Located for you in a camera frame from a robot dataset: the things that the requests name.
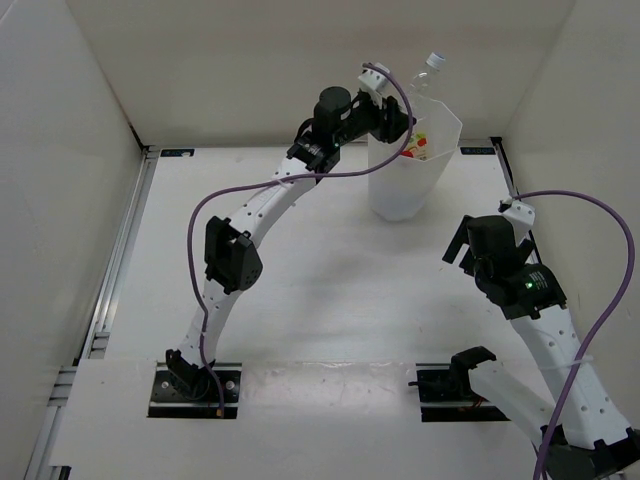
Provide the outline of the clear bottle yellow label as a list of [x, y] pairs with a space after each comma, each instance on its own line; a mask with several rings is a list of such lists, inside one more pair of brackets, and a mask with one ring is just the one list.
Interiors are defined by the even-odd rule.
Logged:
[[424, 132], [413, 133], [405, 150], [412, 149], [417, 160], [427, 160], [431, 157], [431, 147], [427, 135]]

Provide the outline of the clear ribbed plastic bottle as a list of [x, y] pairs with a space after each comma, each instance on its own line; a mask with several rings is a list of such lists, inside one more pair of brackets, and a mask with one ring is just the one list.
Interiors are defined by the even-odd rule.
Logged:
[[435, 79], [439, 75], [445, 62], [446, 58], [443, 55], [432, 52], [419, 68], [407, 88], [407, 97], [416, 121], [422, 120], [428, 113], [428, 107], [431, 101], [431, 87], [434, 85]]

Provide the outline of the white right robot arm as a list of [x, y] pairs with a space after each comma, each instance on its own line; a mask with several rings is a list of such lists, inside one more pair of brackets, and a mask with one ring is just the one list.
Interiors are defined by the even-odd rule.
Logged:
[[443, 259], [456, 260], [498, 306], [532, 355], [554, 401], [548, 403], [484, 347], [451, 359], [449, 387], [460, 399], [488, 400], [529, 438], [554, 479], [606, 479], [639, 460], [639, 432], [620, 413], [586, 359], [553, 272], [528, 258], [504, 215], [462, 219]]

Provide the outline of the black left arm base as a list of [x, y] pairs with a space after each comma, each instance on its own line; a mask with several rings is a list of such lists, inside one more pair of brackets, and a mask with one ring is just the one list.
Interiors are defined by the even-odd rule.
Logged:
[[233, 420], [237, 418], [241, 393], [241, 363], [220, 363], [213, 367], [223, 392], [223, 411], [214, 379], [205, 372], [204, 383], [189, 392], [164, 363], [156, 366], [147, 409], [148, 418]]

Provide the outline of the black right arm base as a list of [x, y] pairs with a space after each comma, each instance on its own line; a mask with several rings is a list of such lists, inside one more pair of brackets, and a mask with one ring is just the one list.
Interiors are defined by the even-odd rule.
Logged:
[[448, 364], [417, 364], [416, 379], [421, 420], [425, 423], [508, 422], [493, 404], [471, 390], [469, 372], [496, 355], [476, 346], [451, 357]]

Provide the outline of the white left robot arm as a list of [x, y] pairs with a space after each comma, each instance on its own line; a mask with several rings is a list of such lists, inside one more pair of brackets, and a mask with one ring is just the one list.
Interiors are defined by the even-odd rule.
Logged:
[[407, 144], [414, 124], [404, 93], [383, 97], [362, 88], [351, 95], [343, 87], [328, 87], [271, 179], [250, 185], [253, 196], [235, 213], [207, 221], [202, 279], [194, 270], [194, 254], [187, 254], [198, 310], [180, 345], [166, 352], [173, 386], [186, 399], [223, 389], [213, 370], [217, 344], [237, 299], [262, 273], [258, 248], [268, 231], [322, 179], [336, 177], [333, 169], [344, 145], [365, 135], [386, 144]]

